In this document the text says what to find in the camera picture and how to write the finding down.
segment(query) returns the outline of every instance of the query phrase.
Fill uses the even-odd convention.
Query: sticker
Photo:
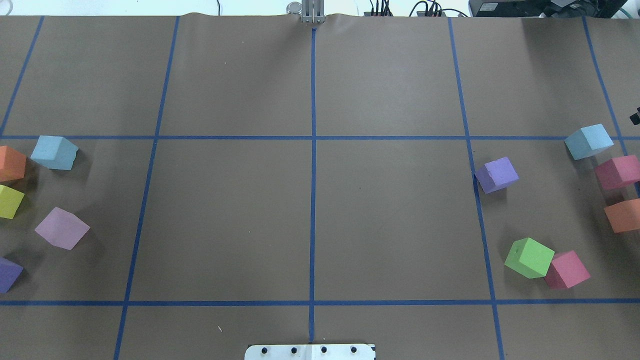
[[[480,6],[480,12],[492,12],[498,7],[498,3],[484,3]]]

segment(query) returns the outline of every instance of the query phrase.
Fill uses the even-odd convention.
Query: dark pink cube
[[[547,271],[547,276],[545,276],[545,281],[549,288],[568,289],[590,277],[591,274],[578,258],[578,254],[571,250],[554,255]]]
[[[623,188],[640,181],[640,161],[636,155],[613,158],[598,165],[596,175],[605,190]]]

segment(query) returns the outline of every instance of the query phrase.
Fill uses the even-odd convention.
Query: round metal object
[[[302,4],[294,1],[287,5],[287,13],[301,13],[302,12]]]

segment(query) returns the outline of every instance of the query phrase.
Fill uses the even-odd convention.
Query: metal bracket
[[[324,0],[302,0],[302,22],[324,22]]]
[[[252,345],[244,360],[376,360],[376,346],[369,344]]]

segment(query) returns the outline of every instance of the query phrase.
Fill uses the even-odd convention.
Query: pink cube
[[[640,161],[636,155],[613,158],[598,165],[596,175],[605,190],[623,188],[640,181]]]
[[[549,288],[568,289],[590,277],[591,275],[578,258],[578,254],[571,250],[554,255],[545,281]]]
[[[67,250],[73,249],[87,231],[89,231],[89,225],[60,208],[53,208],[36,227],[36,233],[51,245]]]

